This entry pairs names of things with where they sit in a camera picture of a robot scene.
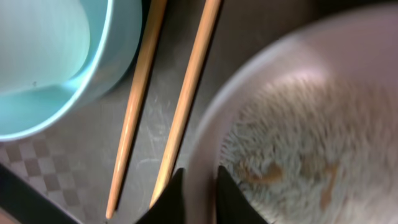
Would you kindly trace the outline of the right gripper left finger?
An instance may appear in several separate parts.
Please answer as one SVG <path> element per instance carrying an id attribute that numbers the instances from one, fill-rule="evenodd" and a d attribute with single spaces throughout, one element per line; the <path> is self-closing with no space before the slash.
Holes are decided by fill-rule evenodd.
<path id="1" fill-rule="evenodd" d="M 179 168 L 156 203 L 136 224 L 184 224 L 185 209 L 182 195 L 185 169 Z"/>

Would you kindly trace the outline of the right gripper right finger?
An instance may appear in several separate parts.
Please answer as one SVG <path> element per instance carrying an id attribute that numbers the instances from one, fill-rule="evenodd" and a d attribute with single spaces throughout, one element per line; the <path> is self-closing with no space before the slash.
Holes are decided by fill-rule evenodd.
<path id="1" fill-rule="evenodd" d="M 216 180 L 217 224 L 268 224 L 245 199 L 224 166 L 218 167 Z"/>

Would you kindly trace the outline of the light blue bowl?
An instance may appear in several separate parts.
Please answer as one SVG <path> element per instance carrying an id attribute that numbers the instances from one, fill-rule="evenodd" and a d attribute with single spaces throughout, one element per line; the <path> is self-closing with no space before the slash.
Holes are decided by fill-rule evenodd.
<path id="1" fill-rule="evenodd" d="M 1 2 L 1 141 L 43 131 L 110 90 L 141 36 L 141 0 Z"/>

